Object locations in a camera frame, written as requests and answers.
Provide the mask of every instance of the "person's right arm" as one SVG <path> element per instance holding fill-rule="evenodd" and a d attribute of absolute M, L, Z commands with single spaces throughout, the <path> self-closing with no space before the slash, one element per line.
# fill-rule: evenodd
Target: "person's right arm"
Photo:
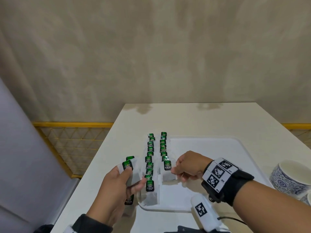
<path fill-rule="evenodd" d="M 188 151 L 177 160 L 172 173 L 182 181 L 202 178 L 212 159 Z M 257 233 L 310 232 L 311 207 L 254 180 L 237 192 L 233 208 L 248 227 Z"/>

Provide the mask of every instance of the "yellow metal frame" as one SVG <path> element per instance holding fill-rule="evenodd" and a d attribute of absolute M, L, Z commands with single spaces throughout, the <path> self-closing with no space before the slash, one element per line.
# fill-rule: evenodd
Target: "yellow metal frame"
<path fill-rule="evenodd" d="M 292 129 L 311 129 L 311 123 L 283 123 L 285 128 Z"/>
<path fill-rule="evenodd" d="M 71 178 L 82 178 L 82 175 L 73 174 L 68 165 L 64 162 L 62 157 L 59 155 L 57 150 L 53 147 L 52 143 L 42 132 L 40 127 L 88 127 L 88 128 L 111 128 L 114 123 L 80 123 L 80 122 L 33 122 L 33 126 L 36 128 L 39 135 L 42 137 L 46 145 L 51 150 L 52 154 L 55 156 L 60 166 Z"/>

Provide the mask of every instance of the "person's left arm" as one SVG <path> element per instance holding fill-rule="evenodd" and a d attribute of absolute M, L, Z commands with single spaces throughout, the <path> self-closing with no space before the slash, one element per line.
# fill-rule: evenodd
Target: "person's left arm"
<path fill-rule="evenodd" d="M 64 233 L 110 233 L 124 212 L 125 200 L 140 191 L 146 183 L 143 178 L 138 184 L 126 187 L 131 174 L 130 167 L 121 174 L 118 167 L 108 172 L 87 214 L 82 214 Z"/>

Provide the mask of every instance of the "cup rim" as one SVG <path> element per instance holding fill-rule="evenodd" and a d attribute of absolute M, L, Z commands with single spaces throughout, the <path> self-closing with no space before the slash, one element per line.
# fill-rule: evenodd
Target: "cup rim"
<path fill-rule="evenodd" d="M 288 175 L 288 174 L 282 169 L 282 167 L 281 167 L 281 165 L 280 165 L 280 164 L 283 163 L 283 162 L 293 162 L 293 163 L 302 165 L 302 166 L 306 167 L 307 169 L 309 169 L 309 170 L 311 171 L 310 168 L 308 168 L 307 166 L 303 165 L 302 163 L 299 163 L 299 162 L 294 161 L 294 160 L 289 160 L 289 159 L 283 160 L 282 162 L 279 162 L 279 163 L 278 163 L 278 167 L 279 167 L 280 170 L 282 171 L 283 175 L 286 176 L 288 179 L 290 179 L 290 180 L 292 180 L 292 181 L 294 181 L 294 182 L 296 182 L 296 183 L 298 183 L 298 184 L 301 184 L 301 185 L 305 185 L 305 186 L 310 186 L 310 185 L 311 185 L 311 182 L 310 182 L 310 183 L 300 182 L 300 181 L 295 180 L 295 179 L 294 179 L 293 177 L 291 177 L 290 175 Z"/>

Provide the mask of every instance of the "black sleeve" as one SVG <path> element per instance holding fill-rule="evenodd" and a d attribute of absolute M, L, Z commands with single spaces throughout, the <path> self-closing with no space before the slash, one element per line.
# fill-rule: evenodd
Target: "black sleeve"
<path fill-rule="evenodd" d="M 98 222 L 82 214 L 73 224 L 72 229 L 77 233 L 111 233 L 112 227 Z"/>

